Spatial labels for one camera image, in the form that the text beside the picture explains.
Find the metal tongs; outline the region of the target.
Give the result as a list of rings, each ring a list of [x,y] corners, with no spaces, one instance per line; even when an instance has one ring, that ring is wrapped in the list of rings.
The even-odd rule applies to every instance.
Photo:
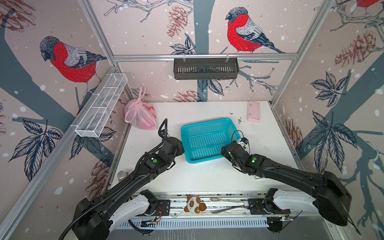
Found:
[[[220,208],[218,210],[214,210],[214,211],[211,211],[212,214],[214,215],[217,215],[217,214],[220,214],[220,213],[224,213],[224,212],[227,212],[227,211],[230,211],[230,210],[234,210],[234,209],[239,209],[239,208],[246,208],[246,204],[244,201],[240,201],[240,200],[226,200],[226,199],[221,199],[221,198],[210,198],[211,202],[217,202],[217,203],[234,203],[234,204],[237,204],[235,206],[229,206],[227,208]]]

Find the teal plastic basket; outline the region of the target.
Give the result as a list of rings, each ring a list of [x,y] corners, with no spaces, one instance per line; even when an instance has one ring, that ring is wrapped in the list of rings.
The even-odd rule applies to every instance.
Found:
[[[242,136],[229,118],[181,127],[183,148],[190,164],[221,158],[222,148]]]

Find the pink plastic bag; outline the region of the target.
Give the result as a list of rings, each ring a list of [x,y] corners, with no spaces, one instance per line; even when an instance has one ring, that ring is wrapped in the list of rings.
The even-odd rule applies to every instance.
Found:
[[[155,108],[144,102],[143,97],[146,93],[144,84],[139,88],[139,94],[136,99],[130,100],[124,108],[124,120],[133,127],[140,130],[156,130],[157,115]]]

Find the brown white plush toy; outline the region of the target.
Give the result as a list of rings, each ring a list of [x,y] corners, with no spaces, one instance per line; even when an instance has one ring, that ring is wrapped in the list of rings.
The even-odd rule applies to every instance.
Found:
[[[207,206],[202,202],[199,196],[188,195],[187,205],[184,207],[185,213],[200,214],[207,209]]]

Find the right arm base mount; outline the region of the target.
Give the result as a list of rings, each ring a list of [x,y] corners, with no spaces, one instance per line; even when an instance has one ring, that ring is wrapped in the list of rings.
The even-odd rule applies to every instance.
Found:
[[[248,210],[251,215],[290,215],[290,210],[280,209],[273,201],[264,199],[248,199]]]

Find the horizontal aluminium frame bar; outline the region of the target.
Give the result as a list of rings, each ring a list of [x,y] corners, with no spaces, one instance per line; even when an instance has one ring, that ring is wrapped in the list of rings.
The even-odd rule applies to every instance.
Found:
[[[298,54],[296,53],[261,53],[261,54],[197,54],[197,55],[115,55],[113,60],[116,63],[122,62],[167,62],[174,59],[208,59],[208,58],[237,58],[240,61],[247,60],[296,60]]]

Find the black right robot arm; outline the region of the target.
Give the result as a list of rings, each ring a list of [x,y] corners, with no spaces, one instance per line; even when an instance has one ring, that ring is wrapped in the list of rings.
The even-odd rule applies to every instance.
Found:
[[[276,180],[309,194],[324,219],[342,227],[348,224],[352,195],[335,174],[305,172],[262,155],[250,155],[236,142],[224,146],[221,155],[244,174]]]

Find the small glass jar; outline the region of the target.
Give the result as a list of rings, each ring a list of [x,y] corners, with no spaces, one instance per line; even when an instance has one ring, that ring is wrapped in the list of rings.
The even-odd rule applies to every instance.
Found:
[[[128,176],[128,173],[126,171],[119,171],[117,174],[118,181],[123,181]]]

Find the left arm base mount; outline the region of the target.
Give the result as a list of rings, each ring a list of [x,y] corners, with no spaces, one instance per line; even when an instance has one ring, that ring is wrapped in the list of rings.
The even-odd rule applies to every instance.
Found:
[[[170,200],[157,200],[156,205],[150,203],[149,208],[137,217],[159,217],[169,216],[171,208]]]

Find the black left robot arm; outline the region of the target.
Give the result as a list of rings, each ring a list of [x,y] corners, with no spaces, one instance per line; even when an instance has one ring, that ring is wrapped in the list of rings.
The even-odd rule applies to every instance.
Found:
[[[174,137],[163,139],[152,151],[145,153],[133,172],[124,180],[99,197],[81,200],[75,209],[73,221],[59,239],[63,240],[70,230],[79,240],[105,240],[110,234],[112,216],[141,187],[175,164],[175,158],[184,154],[182,141]]]

